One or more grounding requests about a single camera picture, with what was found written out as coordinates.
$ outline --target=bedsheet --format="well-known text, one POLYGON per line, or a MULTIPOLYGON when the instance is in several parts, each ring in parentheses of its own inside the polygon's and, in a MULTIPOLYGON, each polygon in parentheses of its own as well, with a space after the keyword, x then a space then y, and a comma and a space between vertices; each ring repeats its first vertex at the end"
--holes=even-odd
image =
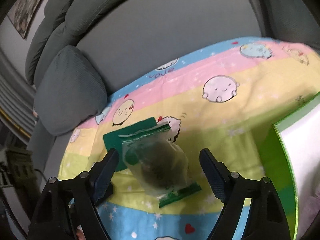
MULTIPOLYGON (((243 37, 199 49, 111 95, 101 115, 74 130, 59 179, 100 161, 107 154, 104 134, 149 117, 170 122, 171 141, 186 153, 202 191, 159 209, 124 169, 114 174, 115 192, 98 212, 113 240, 206 239, 223 205, 202 172, 199 151, 209 148, 229 170, 260 180, 257 149, 271 124, 319 90, 320 58, 304 44, 243 37)), ((249 203, 234 239, 241 238, 249 203)))

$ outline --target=picture frame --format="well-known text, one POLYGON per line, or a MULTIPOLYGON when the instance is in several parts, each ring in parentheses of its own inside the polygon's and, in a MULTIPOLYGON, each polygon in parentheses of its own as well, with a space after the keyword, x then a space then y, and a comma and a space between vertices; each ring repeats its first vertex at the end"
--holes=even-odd
POLYGON ((23 39, 26 39, 32 20, 43 0, 17 0, 7 16, 23 39))

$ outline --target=screw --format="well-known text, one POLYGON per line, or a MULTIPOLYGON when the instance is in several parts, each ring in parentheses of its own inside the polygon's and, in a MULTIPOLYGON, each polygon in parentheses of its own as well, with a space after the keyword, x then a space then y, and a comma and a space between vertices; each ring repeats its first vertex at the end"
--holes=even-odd
POLYGON ((240 177, 240 174, 239 174, 239 173, 237 173, 237 172, 235 172, 235 171, 233 171, 233 172, 231 172, 231 177, 233 177, 233 178, 237 179, 237 178, 239 178, 239 177, 240 177))
POLYGON ((56 180, 57 180, 56 177, 51 177, 51 178, 48 180, 48 182, 49 182, 50 184, 52 184, 52 183, 55 183, 56 180))
POLYGON ((83 172, 80 173, 80 178, 82 178, 82 179, 84 179, 84 178, 86 178, 88 176, 89 176, 89 172, 87 172, 87 171, 83 171, 83 172))
POLYGON ((268 177, 263 177, 262 180, 264 183, 267 183, 267 184, 271 182, 271 180, 268 177))

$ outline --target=cable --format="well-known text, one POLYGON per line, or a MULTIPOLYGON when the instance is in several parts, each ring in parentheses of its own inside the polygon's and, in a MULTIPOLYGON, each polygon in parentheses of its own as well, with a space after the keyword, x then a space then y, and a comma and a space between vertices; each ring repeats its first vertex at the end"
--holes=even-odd
POLYGON ((25 231, 23 230, 23 228, 21 227, 21 225, 19 224, 19 222, 17 221, 15 215, 13 214, 8 200, 4 194, 4 192, 2 191, 2 188, 0 187, 0 201, 3 203, 3 206, 7 212, 7 214, 9 215, 9 217, 11 218, 12 222, 14 223, 14 225, 16 226, 16 228, 18 229, 18 231, 22 234, 22 236, 27 239, 28 235, 25 233, 25 231))
POLYGON ((46 182, 48 181, 47 178, 45 177, 45 175, 43 174, 43 172, 42 172, 41 170, 35 169, 35 171, 39 172, 39 173, 41 174, 42 178, 43 178, 46 182))

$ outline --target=gray wall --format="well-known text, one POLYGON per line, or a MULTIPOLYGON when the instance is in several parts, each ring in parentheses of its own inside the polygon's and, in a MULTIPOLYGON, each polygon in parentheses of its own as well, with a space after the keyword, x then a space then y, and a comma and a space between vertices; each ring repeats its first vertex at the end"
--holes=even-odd
POLYGON ((31 23, 26 39, 22 39, 8 17, 0 25, 0 48, 15 67, 18 73, 25 78, 24 67, 27 53, 35 32, 44 18, 44 6, 48 0, 43 0, 31 23))

